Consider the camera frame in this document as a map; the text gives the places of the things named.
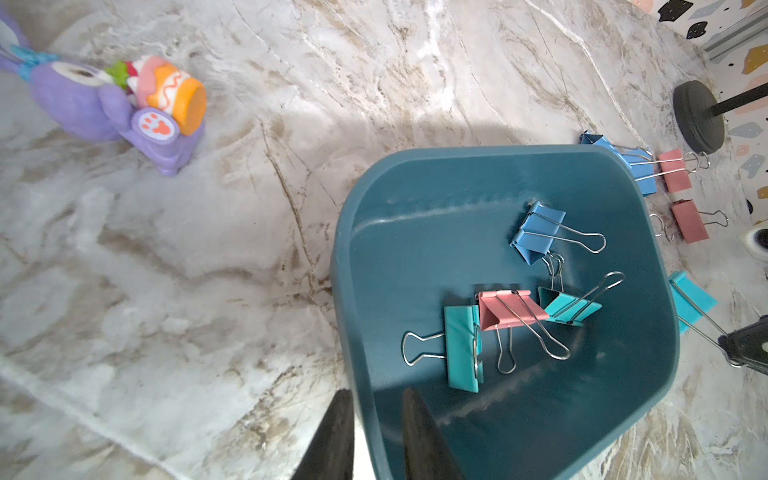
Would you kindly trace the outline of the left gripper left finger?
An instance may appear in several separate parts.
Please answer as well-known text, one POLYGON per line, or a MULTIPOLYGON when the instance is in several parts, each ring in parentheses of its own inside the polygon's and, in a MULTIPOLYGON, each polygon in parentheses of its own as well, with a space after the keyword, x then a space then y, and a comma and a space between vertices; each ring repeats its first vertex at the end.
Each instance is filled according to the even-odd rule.
POLYGON ((352 479, 354 419, 352 392, 338 390, 292 479, 352 479))

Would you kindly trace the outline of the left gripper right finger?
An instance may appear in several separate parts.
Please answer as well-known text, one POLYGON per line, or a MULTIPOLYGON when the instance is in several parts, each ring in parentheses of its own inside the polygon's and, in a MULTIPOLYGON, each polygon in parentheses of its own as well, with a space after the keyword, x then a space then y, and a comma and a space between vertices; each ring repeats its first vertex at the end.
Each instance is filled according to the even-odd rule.
POLYGON ((403 394, 403 443, 407 479, 465 479, 422 395, 403 394))

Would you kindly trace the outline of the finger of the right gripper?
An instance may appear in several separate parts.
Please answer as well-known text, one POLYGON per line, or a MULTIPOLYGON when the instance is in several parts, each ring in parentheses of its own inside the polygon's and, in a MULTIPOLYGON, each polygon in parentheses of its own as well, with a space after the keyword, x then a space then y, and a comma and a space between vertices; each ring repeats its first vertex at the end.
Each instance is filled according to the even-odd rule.
POLYGON ((767 375, 767 316, 718 338, 729 362, 767 375))

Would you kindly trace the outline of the teal plastic storage box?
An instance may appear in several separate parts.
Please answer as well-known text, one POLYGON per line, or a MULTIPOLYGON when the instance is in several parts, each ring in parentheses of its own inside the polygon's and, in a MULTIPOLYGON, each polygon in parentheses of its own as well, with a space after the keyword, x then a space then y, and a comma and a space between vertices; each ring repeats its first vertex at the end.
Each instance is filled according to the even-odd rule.
POLYGON ((468 479, 567 479, 669 391, 675 309, 628 166, 593 145, 419 149, 374 164, 332 287, 379 479, 404 395, 468 479))

